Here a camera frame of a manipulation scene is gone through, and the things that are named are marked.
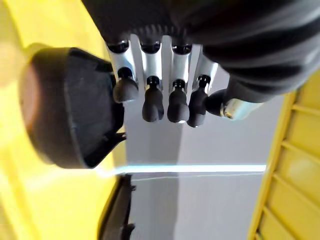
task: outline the gray floor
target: gray floor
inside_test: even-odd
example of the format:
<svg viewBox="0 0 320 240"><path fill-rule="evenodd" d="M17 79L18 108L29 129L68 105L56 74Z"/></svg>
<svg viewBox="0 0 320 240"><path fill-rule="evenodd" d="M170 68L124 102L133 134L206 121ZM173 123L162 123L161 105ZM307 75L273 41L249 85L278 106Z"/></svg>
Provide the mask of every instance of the gray floor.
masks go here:
<svg viewBox="0 0 320 240"><path fill-rule="evenodd" d="M169 59L170 43L163 43ZM173 124L166 114L158 123L144 122L142 65L137 42L133 43L140 82L140 98L125 106L127 160L130 165L265 164L283 98L276 97L246 120L227 121L207 114L203 126ZM192 49L190 75L193 78L199 48ZM169 62L163 64L163 104L168 107ZM228 83L219 69L215 91ZM245 240L261 175L202 176L196 173L136 174L130 220L136 224L133 240ZM157 176L170 177L149 179Z"/></svg>

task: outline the black object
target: black object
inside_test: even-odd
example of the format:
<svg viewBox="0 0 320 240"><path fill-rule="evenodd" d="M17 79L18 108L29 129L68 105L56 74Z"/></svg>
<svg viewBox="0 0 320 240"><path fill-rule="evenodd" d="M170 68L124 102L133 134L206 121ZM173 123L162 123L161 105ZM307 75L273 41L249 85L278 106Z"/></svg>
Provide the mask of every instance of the black object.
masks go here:
<svg viewBox="0 0 320 240"><path fill-rule="evenodd" d="M205 102L208 94L205 93L203 87L199 87L191 94L189 102L189 120L187 124L190 127L196 128L204 124L206 116Z"/></svg>
<svg viewBox="0 0 320 240"><path fill-rule="evenodd" d="M151 76L148 78L147 84L149 88L144 94L142 117L145 121L152 123L161 120L164 117L165 110L162 103L162 92L157 87L159 85L159 79Z"/></svg>
<svg viewBox="0 0 320 240"><path fill-rule="evenodd" d="M137 34L146 44L169 35L203 45L230 73L224 101L266 102L320 66L319 0L82 1L107 43Z"/></svg>
<svg viewBox="0 0 320 240"><path fill-rule="evenodd" d="M115 103L109 62L78 48L45 48L30 67L39 95L27 131L40 156L62 168L94 168L121 141L124 108Z"/></svg>
<svg viewBox="0 0 320 240"><path fill-rule="evenodd" d="M135 225L128 223L131 209L132 191L131 175L121 176L118 186L102 220L99 230L100 240L130 240Z"/></svg>
<svg viewBox="0 0 320 240"><path fill-rule="evenodd" d="M221 105L224 103L226 89L221 89L212 93L205 100L205 109L216 116L221 117Z"/></svg>
<svg viewBox="0 0 320 240"><path fill-rule="evenodd" d="M113 89L113 99L119 104L135 100L138 96L138 85L129 77L120 79Z"/></svg>
<svg viewBox="0 0 320 240"><path fill-rule="evenodd" d="M169 96L169 106L167 110L168 120L172 123L181 123L189 119L189 108L187 96L183 89L185 81L178 79L173 82L174 91Z"/></svg>

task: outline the black joint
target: black joint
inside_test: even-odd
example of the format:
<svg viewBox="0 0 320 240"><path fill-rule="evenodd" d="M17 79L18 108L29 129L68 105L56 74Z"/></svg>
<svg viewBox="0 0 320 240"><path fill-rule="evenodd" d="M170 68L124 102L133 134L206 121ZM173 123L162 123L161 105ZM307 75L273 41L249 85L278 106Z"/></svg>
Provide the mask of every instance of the black joint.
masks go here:
<svg viewBox="0 0 320 240"><path fill-rule="evenodd" d="M221 89L219 91L211 94L205 101L205 109L216 116L221 117L221 105L224 102L226 89Z"/></svg>
<svg viewBox="0 0 320 240"><path fill-rule="evenodd" d="M208 95L205 93L205 89L200 87L198 90L191 94L189 102L189 120L187 124L190 127L196 128L204 124L206 116L206 99Z"/></svg>
<svg viewBox="0 0 320 240"><path fill-rule="evenodd" d="M176 87L170 94L167 117L172 123L182 123L189 119L187 96L183 88Z"/></svg>
<svg viewBox="0 0 320 240"><path fill-rule="evenodd" d="M162 103L162 92L157 87L159 84L159 79L157 77L152 77L148 78L148 80L149 89L146 90L144 94L142 118L146 122L152 123L161 120L164 117L165 110Z"/></svg>
<svg viewBox="0 0 320 240"><path fill-rule="evenodd" d="M117 44L107 44L111 52L121 54L128 50L129 42L127 40L121 41Z"/></svg>

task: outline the yellow wall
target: yellow wall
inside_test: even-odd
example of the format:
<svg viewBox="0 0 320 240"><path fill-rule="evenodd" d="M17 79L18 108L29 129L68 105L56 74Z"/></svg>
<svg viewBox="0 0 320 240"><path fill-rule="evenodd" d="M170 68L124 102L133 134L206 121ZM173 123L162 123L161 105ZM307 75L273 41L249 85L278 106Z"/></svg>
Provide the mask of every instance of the yellow wall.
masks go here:
<svg viewBox="0 0 320 240"><path fill-rule="evenodd" d="M108 176L124 143L96 169L62 169L41 161L19 105L21 72L44 46L78 47L108 59L80 0L0 2L0 239L97 239L117 179Z"/></svg>

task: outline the black fabric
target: black fabric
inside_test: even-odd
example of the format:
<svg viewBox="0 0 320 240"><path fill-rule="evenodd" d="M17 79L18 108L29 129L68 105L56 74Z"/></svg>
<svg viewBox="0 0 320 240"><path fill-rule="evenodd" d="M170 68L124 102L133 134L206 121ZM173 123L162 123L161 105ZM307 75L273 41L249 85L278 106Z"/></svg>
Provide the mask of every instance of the black fabric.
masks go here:
<svg viewBox="0 0 320 240"><path fill-rule="evenodd" d="M107 43L133 33L203 45L243 91L228 90L228 98L267 101L320 65L320 0L82 1Z"/></svg>

